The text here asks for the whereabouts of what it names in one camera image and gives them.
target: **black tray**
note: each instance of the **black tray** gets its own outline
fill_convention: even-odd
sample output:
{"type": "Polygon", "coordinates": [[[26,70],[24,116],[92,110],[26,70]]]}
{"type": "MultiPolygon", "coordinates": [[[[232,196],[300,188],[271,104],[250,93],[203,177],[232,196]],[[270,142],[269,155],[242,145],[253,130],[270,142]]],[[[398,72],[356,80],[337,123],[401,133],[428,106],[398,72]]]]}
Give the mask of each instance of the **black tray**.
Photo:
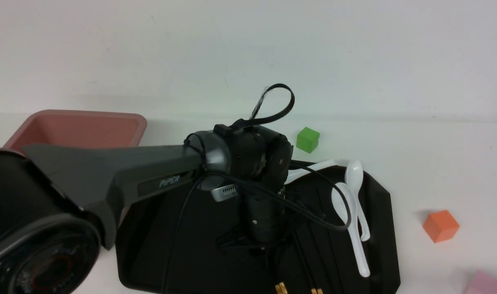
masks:
{"type": "MultiPolygon", "coordinates": [[[[334,182],[342,182],[345,167],[322,172],[334,182]]],[[[295,189],[304,195],[305,202],[321,208],[329,221],[342,224],[332,208],[332,188],[326,182],[307,175],[287,188],[295,189]]],[[[126,287],[161,292],[169,241],[188,190],[188,186],[182,187],[131,206],[116,241],[118,275],[126,287]]],[[[400,277],[390,194],[365,174],[359,199],[371,232],[370,240],[363,243],[369,278],[359,275],[347,232],[328,231],[309,223],[297,231],[301,247],[316,287],[325,294],[394,294],[400,277]]],[[[210,193],[192,195],[171,265],[171,294],[276,294],[267,270],[247,252],[223,255],[216,249],[215,238],[236,223],[234,199],[216,203],[210,193]]],[[[289,294],[310,293],[293,246],[283,253],[279,272],[289,294]]]]}

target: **white table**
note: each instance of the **white table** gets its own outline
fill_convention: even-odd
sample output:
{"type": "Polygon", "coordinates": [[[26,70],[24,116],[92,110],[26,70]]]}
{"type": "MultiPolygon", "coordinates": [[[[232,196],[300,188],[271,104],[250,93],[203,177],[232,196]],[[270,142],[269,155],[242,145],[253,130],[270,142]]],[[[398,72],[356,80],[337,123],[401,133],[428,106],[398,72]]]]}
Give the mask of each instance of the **white table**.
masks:
{"type": "MultiPolygon", "coordinates": [[[[0,115],[0,146],[27,115],[0,115]]],[[[235,118],[149,119],[142,145],[180,144],[193,131],[235,118]]],[[[497,124],[336,121],[286,117],[269,125],[295,144],[304,126],[319,147],[294,159],[358,158],[392,195],[401,272],[398,294],[462,294],[477,269],[497,278],[497,124]],[[422,222],[448,209],[461,225],[434,244],[422,222]]],[[[118,280],[115,251],[102,252],[75,294],[133,294],[118,280]]]]}

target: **white plastic spoon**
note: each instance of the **white plastic spoon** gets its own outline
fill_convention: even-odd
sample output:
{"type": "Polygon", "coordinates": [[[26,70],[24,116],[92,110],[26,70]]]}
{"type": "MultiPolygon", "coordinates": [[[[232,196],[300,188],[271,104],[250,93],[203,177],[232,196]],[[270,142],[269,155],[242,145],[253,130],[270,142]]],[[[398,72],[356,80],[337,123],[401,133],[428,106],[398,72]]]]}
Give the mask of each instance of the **white plastic spoon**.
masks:
{"type": "Polygon", "coordinates": [[[355,201],[357,201],[357,218],[359,219],[359,224],[361,225],[361,241],[368,241],[370,239],[370,228],[368,228],[368,222],[364,216],[363,208],[359,202],[359,190],[363,185],[363,166],[359,160],[352,160],[345,171],[345,183],[348,188],[352,191],[355,201]]]}
{"type": "Polygon", "coordinates": [[[352,191],[345,183],[337,183],[336,186],[341,190],[343,195],[335,189],[332,189],[332,205],[334,210],[337,212],[340,219],[346,223],[348,220],[348,214],[346,212],[345,203],[342,201],[341,197],[345,197],[348,202],[348,207],[351,212],[351,222],[348,227],[348,234],[350,235],[350,240],[352,242],[353,253],[355,255],[355,262],[357,263],[357,268],[359,274],[362,277],[370,276],[370,268],[368,267],[368,262],[366,261],[366,255],[364,255],[363,244],[359,239],[359,229],[357,227],[357,203],[352,191]]]}
{"type": "MultiPolygon", "coordinates": [[[[313,169],[314,171],[320,171],[322,169],[326,169],[327,167],[331,166],[336,166],[336,160],[331,159],[331,160],[325,160],[319,163],[314,163],[309,166],[310,169],[313,169]]],[[[310,171],[307,171],[305,169],[291,169],[288,171],[288,177],[286,178],[286,181],[284,184],[290,184],[291,182],[294,182],[295,180],[299,179],[300,177],[306,176],[310,173],[310,171]]]]}

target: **pink bin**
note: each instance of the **pink bin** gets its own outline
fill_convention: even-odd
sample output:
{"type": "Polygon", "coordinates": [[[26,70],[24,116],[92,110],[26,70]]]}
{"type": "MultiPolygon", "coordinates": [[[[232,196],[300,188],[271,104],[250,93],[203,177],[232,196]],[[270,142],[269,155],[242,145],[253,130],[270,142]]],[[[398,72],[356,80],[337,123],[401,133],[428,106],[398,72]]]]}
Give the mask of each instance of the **pink bin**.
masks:
{"type": "Polygon", "coordinates": [[[25,120],[4,148],[21,152],[33,143],[80,148],[136,147],[146,119],[137,114],[77,110],[42,110],[25,120]]]}

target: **white wall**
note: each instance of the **white wall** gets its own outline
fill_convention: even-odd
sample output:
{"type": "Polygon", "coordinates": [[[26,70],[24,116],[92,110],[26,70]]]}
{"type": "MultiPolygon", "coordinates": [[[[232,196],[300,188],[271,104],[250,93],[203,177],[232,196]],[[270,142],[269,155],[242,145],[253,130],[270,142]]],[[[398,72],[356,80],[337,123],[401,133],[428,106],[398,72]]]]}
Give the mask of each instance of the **white wall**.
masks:
{"type": "Polygon", "coordinates": [[[497,0],[0,0],[0,112],[247,116],[275,82],[296,115],[497,122],[497,0]]]}

